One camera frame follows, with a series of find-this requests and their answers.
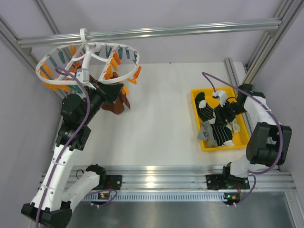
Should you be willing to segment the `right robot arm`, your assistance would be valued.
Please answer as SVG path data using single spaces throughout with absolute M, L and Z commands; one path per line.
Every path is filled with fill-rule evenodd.
M 243 84 L 236 90 L 236 101 L 231 103 L 225 91 L 213 92 L 213 98 L 220 102 L 215 109 L 215 125 L 224 126 L 238 114 L 247 113 L 254 130 L 247 143 L 246 154 L 225 165 L 221 174 L 207 177 L 215 190 L 235 189 L 237 185 L 249 189 L 248 175 L 264 174 L 284 164 L 292 136 L 291 127 L 280 124 L 267 106 L 263 93 L 254 91 L 251 84 Z

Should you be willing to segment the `grey sock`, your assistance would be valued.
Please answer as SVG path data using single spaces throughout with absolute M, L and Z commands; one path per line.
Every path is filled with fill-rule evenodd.
M 211 124 L 206 121 L 200 124 L 201 130 L 198 132 L 197 139 L 207 141 L 213 137 L 213 130 Z

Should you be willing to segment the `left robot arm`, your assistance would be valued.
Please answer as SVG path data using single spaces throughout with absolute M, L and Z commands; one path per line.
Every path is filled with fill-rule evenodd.
M 116 102 L 123 87 L 120 83 L 105 85 L 98 81 L 93 85 L 94 89 L 84 89 L 84 98 L 69 94 L 62 100 L 63 122 L 50 166 L 36 196 L 21 209 L 21 213 L 35 221 L 37 226 L 65 228 L 84 197 L 93 191 L 119 189 L 111 183 L 106 169 L 98 164 L 89 165 L 71 187 L 66 187 L 74 163 L 91 133 L 88 124 L 104 104 Z

